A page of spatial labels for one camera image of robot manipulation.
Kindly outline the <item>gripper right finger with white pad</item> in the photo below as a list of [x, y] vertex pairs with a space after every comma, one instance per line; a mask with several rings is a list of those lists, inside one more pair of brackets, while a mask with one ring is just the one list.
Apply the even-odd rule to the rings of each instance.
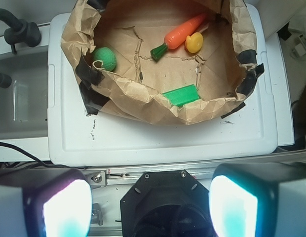
[[306, 237], [306, 163], [223, 163], [209, 190], [220, 237]]

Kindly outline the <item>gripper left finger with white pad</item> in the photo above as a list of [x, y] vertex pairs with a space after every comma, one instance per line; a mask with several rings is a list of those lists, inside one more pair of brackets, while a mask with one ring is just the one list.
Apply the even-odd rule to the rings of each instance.
[[85, 237], [91, 214], [78, 169], [0, 169], [0, 237]]

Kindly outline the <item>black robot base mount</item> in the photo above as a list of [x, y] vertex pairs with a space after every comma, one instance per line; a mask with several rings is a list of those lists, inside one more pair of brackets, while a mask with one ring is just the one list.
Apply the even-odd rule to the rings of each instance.
[[186, 170], [144, 173], [120, 200], [124, 237], [215, 237], [209, 191]]

